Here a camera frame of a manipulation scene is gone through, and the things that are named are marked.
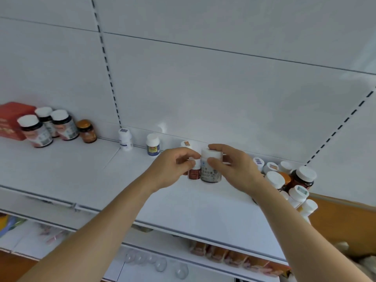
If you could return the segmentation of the person's right hand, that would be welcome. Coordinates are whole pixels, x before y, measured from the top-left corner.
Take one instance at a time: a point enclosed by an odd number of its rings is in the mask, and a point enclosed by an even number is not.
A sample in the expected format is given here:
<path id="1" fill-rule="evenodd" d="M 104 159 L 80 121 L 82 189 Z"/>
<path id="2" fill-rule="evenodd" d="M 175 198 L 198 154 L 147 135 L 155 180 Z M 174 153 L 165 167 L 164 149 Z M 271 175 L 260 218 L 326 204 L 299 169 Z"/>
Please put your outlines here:
<path id="1" fill-rule="evenodd" d="M 253 159 L 245 152 L 225 144 L 209 144 L 209 149 L 221 151 L 223 163 L 229 165 L 229 174 L 224 178 L 236 189 L 256 199 L 257 189 L 264 177 Z"/>

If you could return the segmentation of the person's left hand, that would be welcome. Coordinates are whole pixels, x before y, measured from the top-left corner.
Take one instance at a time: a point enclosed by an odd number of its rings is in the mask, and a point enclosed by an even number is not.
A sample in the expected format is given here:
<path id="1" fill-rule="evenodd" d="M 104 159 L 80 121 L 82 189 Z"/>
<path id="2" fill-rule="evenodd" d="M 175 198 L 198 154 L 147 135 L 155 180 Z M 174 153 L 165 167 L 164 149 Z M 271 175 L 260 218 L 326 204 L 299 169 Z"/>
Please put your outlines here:
<path id="1" fill-rule="evenodd" d="M 176 183 L 181 176 L 188 175 L 179 174 L 176 171 L 176 160 L 189 159 L 190 157 L 194 159 L 201 158 L 198 152 L 186 147 L 171 148 L 163 151 L 144 173 L 151 191 L 156 192 L 162 188 L 167 188 Z"/>

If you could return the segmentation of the small red-label bottle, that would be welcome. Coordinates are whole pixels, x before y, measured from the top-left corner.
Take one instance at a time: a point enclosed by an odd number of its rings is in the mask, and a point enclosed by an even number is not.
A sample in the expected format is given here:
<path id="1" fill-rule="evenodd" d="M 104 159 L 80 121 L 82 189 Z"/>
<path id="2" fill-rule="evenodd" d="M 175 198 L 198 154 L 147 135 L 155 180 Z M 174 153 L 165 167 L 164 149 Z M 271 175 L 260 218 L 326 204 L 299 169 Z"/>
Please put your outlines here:
<path id="1" fill-rule="evenodd" d="M 201 177 L 201 159 L 194 159 L 190 157 L 189 160 L 195 161 L 195 166 L 188 172 L 188 178 L 190 180 L 200 180 Z"/>

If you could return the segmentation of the large white-capped grey-label bottle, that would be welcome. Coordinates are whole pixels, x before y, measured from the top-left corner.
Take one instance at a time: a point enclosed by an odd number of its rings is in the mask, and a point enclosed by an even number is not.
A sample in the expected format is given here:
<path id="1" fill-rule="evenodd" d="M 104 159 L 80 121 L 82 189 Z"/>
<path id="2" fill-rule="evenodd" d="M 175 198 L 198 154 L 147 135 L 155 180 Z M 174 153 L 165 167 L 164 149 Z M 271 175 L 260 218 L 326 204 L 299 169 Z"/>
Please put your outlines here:
<path id="1" fill-rule="evenodd" d="M 206 183 L 219 183 L 222 179 L 222 174 L 208 164 L 208 158 L 216 158 L 220 162 L 223 161 L 223 153 L 221 151 L 211 150 L 209 147 L 204 147 L 201 150 L 200 159 L 200 179 Z"/>

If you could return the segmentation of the person's left forearm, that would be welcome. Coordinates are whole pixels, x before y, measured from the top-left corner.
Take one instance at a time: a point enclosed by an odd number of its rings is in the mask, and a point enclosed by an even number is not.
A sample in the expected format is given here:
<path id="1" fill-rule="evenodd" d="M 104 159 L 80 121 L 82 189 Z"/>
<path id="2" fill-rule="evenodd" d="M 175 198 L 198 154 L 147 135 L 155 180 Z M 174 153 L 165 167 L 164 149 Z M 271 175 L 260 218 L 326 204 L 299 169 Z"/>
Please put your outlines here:
<path id="1" fill-rule="evenodd" d="M 139 176 L 17 282 L 100 282 L 152 194 L 145 174 Z"/>

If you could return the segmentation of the person's right forearm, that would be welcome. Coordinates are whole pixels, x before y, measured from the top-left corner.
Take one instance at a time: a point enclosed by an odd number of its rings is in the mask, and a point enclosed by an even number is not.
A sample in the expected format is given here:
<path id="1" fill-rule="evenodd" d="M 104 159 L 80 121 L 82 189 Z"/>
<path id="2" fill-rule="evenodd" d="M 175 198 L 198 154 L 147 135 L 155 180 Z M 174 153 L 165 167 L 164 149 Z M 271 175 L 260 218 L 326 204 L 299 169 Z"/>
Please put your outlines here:
<path id="1" fill-rule="evenodd" d="M 250 196 L 264 213 L 297 282 L 373 282 L 263 176 L 255 181 Z"/>

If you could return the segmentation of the white bottle blue-yellow label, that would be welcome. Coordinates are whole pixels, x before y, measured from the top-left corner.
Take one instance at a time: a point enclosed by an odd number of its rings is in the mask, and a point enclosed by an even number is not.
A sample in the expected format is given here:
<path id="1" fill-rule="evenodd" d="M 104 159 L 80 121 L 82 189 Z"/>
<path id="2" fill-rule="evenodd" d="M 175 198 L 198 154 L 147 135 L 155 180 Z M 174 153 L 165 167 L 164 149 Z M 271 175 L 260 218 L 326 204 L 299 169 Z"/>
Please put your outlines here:
<path id="1" fill-rule="evenodd" d="M 147 154 L 156 157 L 160 154 L 160 138 L 155 133 L 147 135 L 146 139 Z"/>

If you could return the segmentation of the small white bottle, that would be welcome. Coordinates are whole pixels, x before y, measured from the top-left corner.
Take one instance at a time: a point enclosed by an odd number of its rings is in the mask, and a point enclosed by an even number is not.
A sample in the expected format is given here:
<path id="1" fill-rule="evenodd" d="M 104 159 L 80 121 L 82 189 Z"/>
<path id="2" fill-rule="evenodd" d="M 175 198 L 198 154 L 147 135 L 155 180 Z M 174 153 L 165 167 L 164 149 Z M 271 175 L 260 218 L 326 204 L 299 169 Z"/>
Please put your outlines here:
<path id="1" fill-rule="evenodd" d="M 134 147 L 133 137 L 128 128 L 120 128 L 118 131 L 121 150 L 131 151 Z"/>

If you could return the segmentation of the cluster of white-capped bottles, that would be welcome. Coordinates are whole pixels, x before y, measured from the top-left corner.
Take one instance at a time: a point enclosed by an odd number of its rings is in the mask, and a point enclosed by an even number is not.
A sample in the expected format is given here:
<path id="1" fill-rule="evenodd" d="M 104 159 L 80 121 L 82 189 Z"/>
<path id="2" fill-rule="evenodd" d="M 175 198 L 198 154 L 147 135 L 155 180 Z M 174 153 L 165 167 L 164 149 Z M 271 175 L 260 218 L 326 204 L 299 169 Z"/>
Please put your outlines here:
<path id="1" fill-rule="evenodd" d="M 309 216 L 318 208 L 317 203 L 309 199 L 316 172 L 307 166 L 296 168 L 289 161 L 266 162 L 259 157 L 254 157 L 253 161 L 266 181 L 310 224 Z"/>

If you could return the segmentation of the row of orange packets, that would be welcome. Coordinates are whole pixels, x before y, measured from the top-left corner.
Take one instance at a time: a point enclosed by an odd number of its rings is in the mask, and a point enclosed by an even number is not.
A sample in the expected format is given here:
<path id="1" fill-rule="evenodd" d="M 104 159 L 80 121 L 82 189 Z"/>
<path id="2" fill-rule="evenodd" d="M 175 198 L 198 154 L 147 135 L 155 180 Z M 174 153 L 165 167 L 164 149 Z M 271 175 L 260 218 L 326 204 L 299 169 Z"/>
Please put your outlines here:
<path id="1" fill-rule="evenodd" d="M 270 277 L 284 276 L 288 278 L 291 268 L 273 261 L 250 256 L 237 251 L 209 245 L 204 242 L 189 240 L 190 252 L 196 256 L 205 256 L 216 263 L 225 263 L 228 266 L 243 268 Z"/>

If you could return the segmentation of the white shelf board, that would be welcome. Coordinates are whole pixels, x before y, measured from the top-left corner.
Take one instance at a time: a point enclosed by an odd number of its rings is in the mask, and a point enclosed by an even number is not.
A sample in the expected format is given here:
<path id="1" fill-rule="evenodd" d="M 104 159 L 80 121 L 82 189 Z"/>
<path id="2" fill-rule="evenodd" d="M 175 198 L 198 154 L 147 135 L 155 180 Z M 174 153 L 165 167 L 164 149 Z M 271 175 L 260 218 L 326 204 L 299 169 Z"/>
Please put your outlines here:
<path id="1" fill-rule="evenodd" d="M 104 139 L 34 148 L 0 137 L 0 188 L 100 212 L 152 162 L 143 148 L 124 152 Z M 151 195 L 134 223 L 287 263 L 259 206 L 225 178 L 205 183 L 182 176 Z"/>
<path id="2" fill-rule="evenodd" d="M 73 234 L 47 254 L 36 266 L 22 276 L 21 282 L 99 281 L 119 250 L 136 250 L 158 258 L 200 267 L 246 282 L 280 282 L 279 278 L 253 272 L 242 266 L 236 268 L 224 262 L 214 262 L 191 252 L 194 245 L 206 244 L 197 238 L 169 233 L 152 227 L 145 233 L 126 223 L 131 204 L 120 202 L 117 209 L 105 213 L 76 210 L 45 198 L 32 198 L 9 190 L 0 190 L 0 212 L 11 214 Z"/>

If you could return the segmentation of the group of clear plastic domes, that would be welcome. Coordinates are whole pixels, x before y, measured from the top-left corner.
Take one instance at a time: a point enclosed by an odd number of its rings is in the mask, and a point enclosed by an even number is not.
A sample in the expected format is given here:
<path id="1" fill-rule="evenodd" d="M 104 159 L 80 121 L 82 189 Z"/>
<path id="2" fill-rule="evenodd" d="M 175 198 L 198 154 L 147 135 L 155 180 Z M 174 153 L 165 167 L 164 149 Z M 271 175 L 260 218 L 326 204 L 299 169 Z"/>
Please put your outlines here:
<path id="1" fill-rule="evenodd" d="M 154 254 L 137 251 L 134 249 L 126 250 L 125 263 L 135 265 L 151 264 L 157 272 L 164 272 L 167 269 L 168 262 L 164 257 L 156 256 Z M 189 268 L 187 264 L 181 262 L 171 262 L 175 276 L 180 280 L 185 280 L 189 275 Z"/>

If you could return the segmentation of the amber jar with bronze cap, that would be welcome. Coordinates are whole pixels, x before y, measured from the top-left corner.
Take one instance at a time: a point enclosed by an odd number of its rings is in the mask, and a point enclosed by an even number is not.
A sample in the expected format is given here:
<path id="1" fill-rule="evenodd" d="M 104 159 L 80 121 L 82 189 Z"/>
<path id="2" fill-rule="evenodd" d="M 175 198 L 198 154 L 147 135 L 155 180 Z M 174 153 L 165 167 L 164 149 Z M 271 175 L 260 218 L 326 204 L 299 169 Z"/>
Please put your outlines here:
<path id="1" fill-rule="evenodd" d="M 82 119 L 76 122 L 79 135 L 84 143 L 90 144 L 97 140 L 97 135 L 92 123 L 88 119 Z"/>

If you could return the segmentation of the dark bottle with white cap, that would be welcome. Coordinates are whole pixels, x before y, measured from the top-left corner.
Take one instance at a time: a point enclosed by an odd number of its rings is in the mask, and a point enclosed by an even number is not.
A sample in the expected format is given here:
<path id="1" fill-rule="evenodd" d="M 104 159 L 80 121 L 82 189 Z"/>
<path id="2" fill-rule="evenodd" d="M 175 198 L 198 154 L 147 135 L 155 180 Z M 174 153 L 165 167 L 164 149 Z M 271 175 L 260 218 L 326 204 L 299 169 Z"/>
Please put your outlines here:
<path id="1" fill-rule="evenodd" d="M 51 107 L 41 107 L 35 109 L 35 114 L 40 119 L 40 121 L 44 124 L 52 138 L 58 138 L 60 135 L 57 132 L 57 129 L 54 126 L 53 119 L 51 114 L 53 109 Z"/>
<path id="2" fill-rule="evenodd" d="M 63 141 L 71 141 L 79 137 L 78 128 L 66 110 L 54 110 L 51 117 L 55 129 Z"/>
<path id="3" fill-rule="evenodd" d="M 53 143 L 53 138 L 46 126 L 36 115 L 24 115 L 17 119 L 21 131 L 35 148 L 44 148 Z"/>

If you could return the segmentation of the slotted shelf upright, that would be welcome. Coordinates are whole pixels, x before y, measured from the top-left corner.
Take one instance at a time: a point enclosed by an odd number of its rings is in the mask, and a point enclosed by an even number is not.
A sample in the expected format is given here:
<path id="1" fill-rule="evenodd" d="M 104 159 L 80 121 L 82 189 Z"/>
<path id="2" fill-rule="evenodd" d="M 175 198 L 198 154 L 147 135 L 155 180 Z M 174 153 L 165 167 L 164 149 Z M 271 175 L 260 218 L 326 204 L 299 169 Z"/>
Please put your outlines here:
<path id="1" fill-rule="evenodd" d="M 376 91 L 376 86 L 373 87 L 369 93 L 367 93 L 362 99 L 361 101 L 358 103 L 358 105 L 351 110 L 351 112 L 346 116 L 346 118 L 339 124 L 338 127 L 336 127 L 336 129 L 327 137 L 326 141 L 322 143 L 322 145 L 318 148 L 318 150 L 309 158 L 309 160 L 304 164 L 304 166 L 308 166 L 312 161 L 313 159 L 315 159 L 319 153 L 322 151 L 322 149 L 326 146 L 328 146 L 329 142 L 333 141 L 333 138 L 341 131 L 341 129 L 345 126 L 345 124 L 347 122 L 350 121 L 351 118 L 353 118 L 353 116 L 355 115 L 355 113 L 357 111 L 360 110 L 360 108 L 364 105 L 364 103 L 367 102 L 367 100 L 372 97 L 372 95 L 374 94 L 374 92 Z"/>
<path id="2" fill-rule="evenodd" d="M 115 107 L 117 123 L 118 123 L 119 127 L 121 128 L 122 122 L 121 122 L 120 113 L 119 113 L 119 105 L 118 105 L 118 101 L 117 101 L 116 89 L 114 87 L 110 60 L 109 60 L 109 57 L 108 57 L 108 54 L 107 54 L 104 31 L 102 29 L 102 25 L 101 25 L 101 21 L 100 21 L 100 14 L 99 14 L 99 11 L 98 11 L 98 6 L 97 6 L 96 0 L 90 0 L 90 1 L 91 1 L 94 19 L 95 19 L 95 22 L 96 22 L 97 31 L 98 31 L 98 34 L 99 34 L 99 41 L 100 41 L 101 51 L 102 51 L 103 58 L 104 58 L 105 69 L 106 69 L 107 77 L 109 79 L 111 97 L 112 97 L 114 107 Z"/>

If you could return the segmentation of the white lower shelf board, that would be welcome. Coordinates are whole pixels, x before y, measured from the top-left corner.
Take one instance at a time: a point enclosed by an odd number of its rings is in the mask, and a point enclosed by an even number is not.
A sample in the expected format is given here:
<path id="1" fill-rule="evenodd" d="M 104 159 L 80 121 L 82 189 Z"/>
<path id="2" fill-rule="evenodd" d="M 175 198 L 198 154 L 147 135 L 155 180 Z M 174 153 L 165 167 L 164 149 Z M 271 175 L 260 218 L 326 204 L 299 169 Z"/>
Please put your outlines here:
<path id="1" fill-rule="evenodd" d="M 280 282 L 279 278 L 253 272 L 242 266 L 236 268 L 224 262 L 214 262 L 191 252 L 194 245 L 206 244 L 197 238 L 169 233 L 152 227 L 145 233 L 126 223 L 131 204 L 120 202 L 117 209 L 105 213 L 76 210 L 45 198 L 32 198 L 9 190 L 0 190 L 0 212 L 11 214 L 73 234 L 47 254 L 36 266 L 22 276 L 21 282 L 99 281 L 119 250 L 136 250 L 158 258 L 200 267 L 246 282 Z"/>

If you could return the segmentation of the red box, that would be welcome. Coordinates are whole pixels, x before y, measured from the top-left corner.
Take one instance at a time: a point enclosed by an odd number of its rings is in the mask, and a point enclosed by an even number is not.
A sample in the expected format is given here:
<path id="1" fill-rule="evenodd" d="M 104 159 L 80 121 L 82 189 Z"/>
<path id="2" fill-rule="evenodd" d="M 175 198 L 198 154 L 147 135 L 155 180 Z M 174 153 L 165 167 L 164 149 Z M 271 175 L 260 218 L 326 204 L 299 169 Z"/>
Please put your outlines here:
<path id="1" fill-rule="evenodd" d="M 35 114 L 35 109 L 35 106 L 17 102 L 0 105 L 0 137 L 17 141 L 25 140 L 26 137 L 21 131 L 17 119 L 25 115 Z"/>

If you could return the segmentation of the colourful packet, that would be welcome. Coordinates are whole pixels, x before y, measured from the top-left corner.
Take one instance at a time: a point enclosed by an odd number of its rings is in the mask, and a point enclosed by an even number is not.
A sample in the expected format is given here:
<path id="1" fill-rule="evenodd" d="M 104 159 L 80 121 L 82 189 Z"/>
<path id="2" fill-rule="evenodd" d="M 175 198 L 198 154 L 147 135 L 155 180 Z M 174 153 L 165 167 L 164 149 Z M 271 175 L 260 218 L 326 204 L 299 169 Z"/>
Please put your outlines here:
<path id="1" fill-rule="evenodd" d="M 25 221 L 26 219 L 24 218 L 0 213 L 0 238 L 3 237 L 7 232 L 23 224 Z"/>

